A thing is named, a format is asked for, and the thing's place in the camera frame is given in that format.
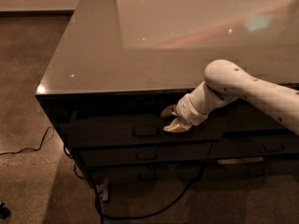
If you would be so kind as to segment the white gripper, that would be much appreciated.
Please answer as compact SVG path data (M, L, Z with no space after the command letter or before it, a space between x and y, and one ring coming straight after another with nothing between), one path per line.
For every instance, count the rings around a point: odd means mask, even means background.
M165 108L162 118L177 116L169 125L164 126L164 131L169 133L184 133L192 126L198 126L207 119L206 114L202 114L193 106L190 95L184 95L177 105L170 105Z

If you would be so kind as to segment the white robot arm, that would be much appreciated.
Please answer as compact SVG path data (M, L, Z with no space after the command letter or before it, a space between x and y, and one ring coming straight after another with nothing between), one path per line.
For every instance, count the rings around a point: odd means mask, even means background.
M187 132L203 123L213 110L239 98L299 134L298 91L253 77L227 60L208 64L204 81L162 112L163 118L175 117L164 130L169 133Z

